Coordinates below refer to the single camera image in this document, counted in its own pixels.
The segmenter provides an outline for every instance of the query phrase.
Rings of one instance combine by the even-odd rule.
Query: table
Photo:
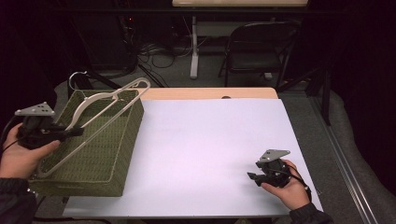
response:
[[[308,0],[173,0],[174,7],[305,7]],[[209,26],[208,31],[198,31],[196,17],[192,17],[192,58],[191,58],[191,71],[190,78],[198,78],[198,35],[210,35],[215,32],[216,36],[230,35],[231,32],[237,27],[243,25],[238,22],[235,25],[229,23],[220,24],[215,23]]]
[[[286,110],[276,98],[269,88],[148,90],[123,196],[71,197],[64,216],[287,216],[289,209],[247,175],[260,171],[255,162],[268,148],[291,151],[285,159],[298,166],[321,209]]]

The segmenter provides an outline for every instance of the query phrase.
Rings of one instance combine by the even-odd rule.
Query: dark background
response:
[[[89,17],[87,20],[78,17],[72,23],[66,16],[43,11],[42,2],[54,4],[54,1],[28,0],[0,3],[2,129],[17,109],[44,101],[54,107],[56,94],[53,88],[67,80],[74,71],[95,68],[96,63],[118,68],[134,66],[135,52],[122,45],[123,32],[115,17]],[[67,6],[78,3],[58,2]],[[131,3],[132,6],[128,7],[170,7],[171,1]],[[120,1],[91,1],[91,4],[121,6]],[[351,4],[356,3],[352,0],[311,1],[309,7],[314,10],[344,10]],[[345,102],[361,155],[384,186],[396,194],[392,172],[393,162],[396,161],[395,8],[385,1],[359,1],[359,6],[364,5],[369,7],[362,7],[364,13],[352,21],[306,18],[301,38],[290,56],[286,78],[294,78],[320,65],[333,48],[329,43],[345,31],[346,24],[349,25],[347,45],[337,51],[332,67],[332,90]],[[142,35],[155,39],[158,33],[162,34],[162,38],[156,41],[165,46],[173,44],[173,32],[180,22],[166,16],[151,19],[140,16],[134,20],[136,30]],[[108,49],[106,52],[96,52],[98,57],[103,57],[95,61],[87,50],[86,41],[91,41],[90,46],[108,45]],[[108,57],[114,49],[120,52],[119,58]]]

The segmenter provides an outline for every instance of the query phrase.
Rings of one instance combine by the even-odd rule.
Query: gray carpet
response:
[[[203,54],[200,58],[198,78],[195,80],[189,77],[191,56],[178,57],[174,62],[168,56],[155,56],[154,62],[157,65],[170,66],[161,69],[152,66],[152,63],[145,64],[145,66],[161,75],[169,87],[222,87],[223,78],[218,78],[222,56],[205,55],[205,46],[202,47],[201,52]],[[106,72],[107,75],[114,73],[117,72]],[[131,75],[116,78],[113,81],[123,85],[137,77],[145,76],[145,73],[137,69]],[[106,89],[99,82],[93,81],[92,83],[96,89]],[[230,76],[230,86],[274,86],[274,83],[275,80],[265,80],[259,75]],[[285,104],[309,172],[318,191],[321,192],[319,198],[323,209],[334,218],[335,223],[365,223],[354,200],[354,194],[351,194],[352,189],[337,165],[333,152],[334,142],[316,113],[315,101],[317,99],[306,97],[301,91],[303,86],[297,86],[293,91],[280,93],[279,98]],[[67,100],[65,83],[57,87],[56,91],[58,92],[58,104],[55,110],[60,111]],[[343,108],[343,102],[335,94],[332,94],[331,98],[331,123],[331,131],[360,183],[361,191],[375,214],[376,223],[396,223],[394,214],[396,199],[378,182],[373,171],[361,157],[353,141],[353,133]],[[42,203],[37,215],[39,217],[59,217],[63,209],[62,198],[49,198]],[[122,223],[122,221],[112,220],[112,223]],[[286,217],[280,218],[276,220],[276,223],[290,223],[290,220]]]

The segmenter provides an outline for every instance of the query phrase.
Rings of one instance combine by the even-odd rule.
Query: black curtain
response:
[[[17,109],[56,103],[54,87],[71,71],[90,66],[67,18],[42,10],[38,1],[0,2],[0,128]]]
[[[391,3],[376,2],[332,71],[332,89],[345,109],[363,158],[396,195],[396,17]]]

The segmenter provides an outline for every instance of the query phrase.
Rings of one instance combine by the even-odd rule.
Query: wire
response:
[[[8,132],[9,132],[9,130],[10,130],[10,126],[11,125],[13,125],[13,123],[14,123],[14,121],[17,119],[17,116],[12,116],[12,118],[8,121],[8,123],[6,124],[6,126],[4,127],[4,129],[3,129],[3,132],[2,132],[2,134],[1,134],[1,142],[0,142],[0,144],[2,144],[3,145],[3,143],[6,141],[6,138],[7,138],[7,134],[8,134]]]
[[[18,141],[19,141],[19,140],[15,140],[13,143],[11,143],[11,144],[9,144],[7,147],[5,147],[5,148],[3,149],[3,153],[4,153],[9,147],[11,147],[12,145],[16,144]]]

